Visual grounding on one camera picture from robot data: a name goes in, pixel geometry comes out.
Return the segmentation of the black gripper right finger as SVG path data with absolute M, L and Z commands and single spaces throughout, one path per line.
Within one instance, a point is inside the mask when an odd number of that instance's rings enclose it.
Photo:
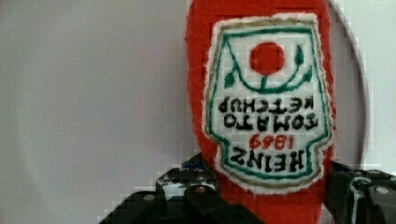
M 333 161 L 324 204 L 335 224 L 396 224 L 396 176 Z

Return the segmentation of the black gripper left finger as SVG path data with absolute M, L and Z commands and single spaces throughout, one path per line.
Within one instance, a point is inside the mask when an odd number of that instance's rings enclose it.
M 155 190 L 128 196 L 99 224 L 263 224 L 220 197 L 217 176 L 200 154 L 159 177 Z

